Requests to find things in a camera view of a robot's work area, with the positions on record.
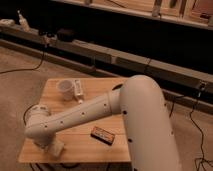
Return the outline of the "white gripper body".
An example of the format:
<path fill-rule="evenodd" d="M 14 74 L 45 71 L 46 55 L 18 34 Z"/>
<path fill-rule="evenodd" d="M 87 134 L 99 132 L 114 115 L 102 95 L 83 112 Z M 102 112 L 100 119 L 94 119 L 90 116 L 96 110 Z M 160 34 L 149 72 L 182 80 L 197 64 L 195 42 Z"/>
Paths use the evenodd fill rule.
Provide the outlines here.
<path fill-rule="evenodd" d="M 51 144 L 51 142 L 54 140 L 54 135 L 47 135 L 43 137 L 38 137 L 34 140 L 34 144 L 37 145 L 39 148 L 44 149 L 48 145 Z"/>

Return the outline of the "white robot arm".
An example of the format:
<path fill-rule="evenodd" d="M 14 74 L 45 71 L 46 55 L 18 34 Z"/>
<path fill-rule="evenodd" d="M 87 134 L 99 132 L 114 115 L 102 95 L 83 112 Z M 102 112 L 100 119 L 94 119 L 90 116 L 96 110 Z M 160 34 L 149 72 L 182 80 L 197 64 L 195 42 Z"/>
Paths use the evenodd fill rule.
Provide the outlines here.
<path fill-rule="evenodd" d="M 165 98 L 155 80 L 145 75 L 126 79 L 121 88 L 52 115 L 34 106 L 25 136 L 44 148 L 55 133 L 90 121 L 121 114 L 132 171 L 182 171 Z"/>

